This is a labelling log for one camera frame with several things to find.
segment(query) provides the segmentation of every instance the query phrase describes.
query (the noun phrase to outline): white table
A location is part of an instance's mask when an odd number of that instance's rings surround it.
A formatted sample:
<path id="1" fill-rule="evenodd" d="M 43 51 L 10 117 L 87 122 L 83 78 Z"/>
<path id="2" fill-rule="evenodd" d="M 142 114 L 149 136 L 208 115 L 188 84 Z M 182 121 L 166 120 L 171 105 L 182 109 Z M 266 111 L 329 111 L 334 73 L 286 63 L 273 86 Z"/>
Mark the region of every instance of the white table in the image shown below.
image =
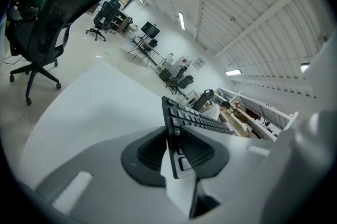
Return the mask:
<path id="1" fill-rule="evenodd" d="M 51 171 L 90 145 L 164 125 L 159 96 L 109 64 L 99 64 L 43 113 L 23 149 L 17 176 L 35 189 Z"/>

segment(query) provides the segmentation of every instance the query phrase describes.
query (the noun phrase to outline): tiled floor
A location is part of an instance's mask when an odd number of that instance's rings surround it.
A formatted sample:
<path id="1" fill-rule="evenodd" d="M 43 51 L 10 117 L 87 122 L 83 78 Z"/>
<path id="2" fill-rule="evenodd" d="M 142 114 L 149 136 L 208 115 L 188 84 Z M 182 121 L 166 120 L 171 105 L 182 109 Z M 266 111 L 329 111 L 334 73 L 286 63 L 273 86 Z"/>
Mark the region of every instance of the tiled floor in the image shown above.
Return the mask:
<path id="1" fill-rule="evenodd" d="M 30 106 L 27 106 L 25 102 L 29 77 L 24 73 L 17 74 L 15 81 L 9 82 L 11 70 L 29 63 L 22 58 L 15 65 L 2 64 L 0 68 L 1 140 L 8 162 L 14 170 L 32 129 L 45 109 L 72 81 L 101 61 L 111 64 L 160 97 L 165 95 L 173 99 L 178 98 L 165 88 L 165 84 L 155 70 L 150 65 L 146 66 L 145 59 L 137 57 L 132 61 L 133 54 L 127 53 L 132 48 L 131 43 L 121 35 L 112 33 L 104 34 L 106 42 L 100 39 L 95 42 L 94 35 L 85 34 L 85 30 L 92 26 L 93 17 L 87 14 L 73 24 L 65 52 L 58 58 L 58 67 L 55 68 L 54 64 L 45 66 L 46 70 L 60 80 L 62 89 L 57 90 L 55 82 L 38 74 L 32 85 Z M 5 61 L 14 63 L 19 58 L 10 57 Z"/>

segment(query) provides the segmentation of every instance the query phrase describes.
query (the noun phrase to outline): ceiling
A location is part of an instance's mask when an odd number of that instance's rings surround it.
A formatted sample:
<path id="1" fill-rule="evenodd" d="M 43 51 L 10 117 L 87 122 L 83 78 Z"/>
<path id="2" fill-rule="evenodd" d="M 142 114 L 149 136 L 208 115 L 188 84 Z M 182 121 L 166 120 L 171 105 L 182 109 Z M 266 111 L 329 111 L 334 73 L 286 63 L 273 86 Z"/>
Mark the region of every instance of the ceiling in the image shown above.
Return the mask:
<path id="1" fill-rule="evenodd" d="M 300 66 L 319 52 L 334 27 L 324 0 L 145 0 L 179 25 L 235 84 L 314 98 Z"/>

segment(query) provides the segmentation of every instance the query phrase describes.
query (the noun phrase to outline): computer monitor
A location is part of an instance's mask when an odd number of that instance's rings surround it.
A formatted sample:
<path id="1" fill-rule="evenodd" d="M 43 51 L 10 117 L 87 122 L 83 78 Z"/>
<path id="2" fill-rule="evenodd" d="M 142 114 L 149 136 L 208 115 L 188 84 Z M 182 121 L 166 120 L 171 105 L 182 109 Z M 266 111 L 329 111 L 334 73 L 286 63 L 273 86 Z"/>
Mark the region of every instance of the computer monitor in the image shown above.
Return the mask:
<path id="1" fill-rule="evenodd" d="M 156 37 L 156 35 L 160 32 L 160 30 L 153 26 L 150 22 L 146 22 L 141 30 L 151 39 Z"/>

